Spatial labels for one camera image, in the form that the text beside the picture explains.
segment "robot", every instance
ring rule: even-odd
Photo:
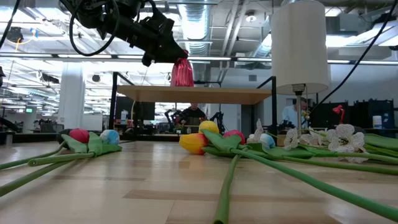
[[[71,12],[71,24],[75,20],[86,28],[96,29],[102,39],[112,34],[108,43],[91,54],[80,52],[70,38],[73,48],[81,55],[92,56],[103,51],[117,37],[145,51],[142,63],[151,65],[152,61],[175,63],[188,55],[174,41],[172,28],[174,21],[166,18],[155,5],[154,0],[60,0]],[[145,3],[152,6],[152,17],[139,19],[139,11]]]

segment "wooden table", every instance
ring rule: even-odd
[[[229,103],[254,105],[269,96],[270,90],[208,87],[119,85],[118,92],[140,102]]]
[[[55,142],[16,144],[0,150],[0,163],[57,146]],[[192,155],[176,142],[136,141],[121,146],[121,152],[71,162],[1,197],[0,223],[212,223],[231,159]],[[281,163],[398,206],[396,176]],[[37,168],[2,170],[0,184]],[[249,159],[240,159],[235,169],[229,209],[229,224],[394,223]]]

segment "computer screen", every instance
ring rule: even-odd
[[[122,111],[125,110],[128,112],[127,118],[131,119],[131,107],[133,102],[134,100],[126,96],[116,97],[115,118],[120,119]],[[140,104],[136,103],[134,107],[135,106],[140,107],[138,114],[135,114],[135,116],[137,116],[138,119],[144,119],[150,121],[155,120],[155,103],[140,102]]]

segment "red desk lamp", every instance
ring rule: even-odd
[[[338,105],[337,107],[333,108],[333,112],[335,112],[336,114],[341,114],[340,124],[343,124],[343,118],[344,118],[344,113],[345,113],[343,106]]]

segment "man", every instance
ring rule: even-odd
[[[204,120],[206,120],[206,114],[198,108],[197,103],[191,103],[191,106],[181,113],[182,124],[198,126]],[[199,128],[192,127],[191,132],[197,133]]]
[[[286,120],[286,121],[290,121],[292,122],[292,124],[294,126],[297,127],[297,104],[296,104],[297,100],[293,100],[293,105],[292,106],[286,106],[282,112],[282,119]],[[305,118],[303,116],[303,112],[307,109],[307,100],[303,97],[301,97],[301,123],[303,123],[305,121]],[[304,124],[302,125],[302,128],[306,128],[307,127],[307,122],[304,122]]]

